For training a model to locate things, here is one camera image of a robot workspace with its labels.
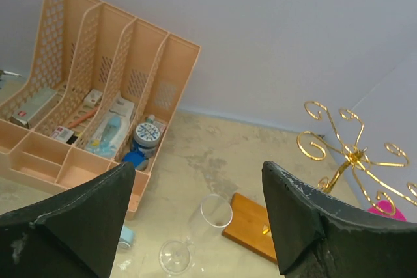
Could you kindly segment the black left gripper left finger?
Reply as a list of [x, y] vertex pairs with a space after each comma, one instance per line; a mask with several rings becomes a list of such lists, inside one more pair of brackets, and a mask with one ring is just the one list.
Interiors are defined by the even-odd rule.
[[136, 172], [122, 163], [1, 215], [2, 277], [109, 277]]

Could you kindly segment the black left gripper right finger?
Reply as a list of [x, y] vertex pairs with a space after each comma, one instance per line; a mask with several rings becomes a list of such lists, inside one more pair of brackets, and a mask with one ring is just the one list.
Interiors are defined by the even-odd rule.
[[351, 206], [273, 161], [262, 185], [282, 276], [416, 276], [416, 224]]

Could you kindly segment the pink plastic wine glass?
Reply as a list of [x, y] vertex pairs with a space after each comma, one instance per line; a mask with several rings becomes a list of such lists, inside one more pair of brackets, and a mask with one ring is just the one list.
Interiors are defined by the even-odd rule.
[[[386, 201], [386, 200], [381, 200], [377, 203], [377, 206], [386, 211], [386, 212], [391, 212], [392, 211], [392, 206], [391, 204]], [[391, 218], [391, 219], [396, 219], [396, 220], [400, 220], [400, 221], [406, 221], [406, 217], [403, 215], [403, 213], [401, 212], [401, 210], [397, 207], [395, 207], [395, 214], [394, 215], [386, 215], [383, 212], [377, 210], [375, 207], [370, 207], [367, 210], [369, 213], [375, 214], [375, 215], [381, 215], [387, 218]]]

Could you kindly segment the clear wine glass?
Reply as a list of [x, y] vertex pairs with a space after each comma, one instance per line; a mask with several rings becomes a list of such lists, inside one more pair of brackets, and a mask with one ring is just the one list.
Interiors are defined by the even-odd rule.
[[188, 219], [185, 235], [160, 248], [158, 260], [167, 276], [206, 277], [207, 261], [218, 251], [218, 239], [232, 220], [227, 199], [214, 193], [203, 197]]

